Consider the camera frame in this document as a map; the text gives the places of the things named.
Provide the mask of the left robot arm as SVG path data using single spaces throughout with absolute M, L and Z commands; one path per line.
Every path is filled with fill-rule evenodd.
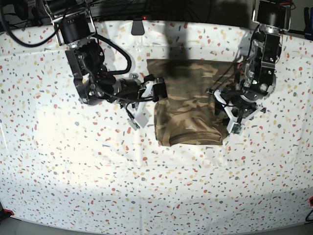
M 282 34 L 290 29 L 291 0 L 256 0 L 253 3 L 254 29 L 248 53 L 235 71 L 207 92 L 213 95 L 215 114 L 227 114 L 228 133 L 239 134 L 245 123 L 253 120 L 266 107 L 261 100 L 268 98 L 276 87 L 276 64 L 282 51 Z

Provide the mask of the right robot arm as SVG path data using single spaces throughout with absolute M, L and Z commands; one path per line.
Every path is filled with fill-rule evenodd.
M 136 73 L 130 73 L 129 54 L 97 33 L 89 1 L 44 0 L 43 7 L 57 30 L 59 45 L 68 47 L 66 56 L 80 102 L 87 105 L 96 105 L 103 100 L 117 103 L 125 109 L 133 129 L 144 128 L 149 120 L 146 102 L 167 97 L 164 79 L 149 74 L 140 81 Z M 127 66 L 124 70 L 107 69 L 100 42 L 125 57 Z

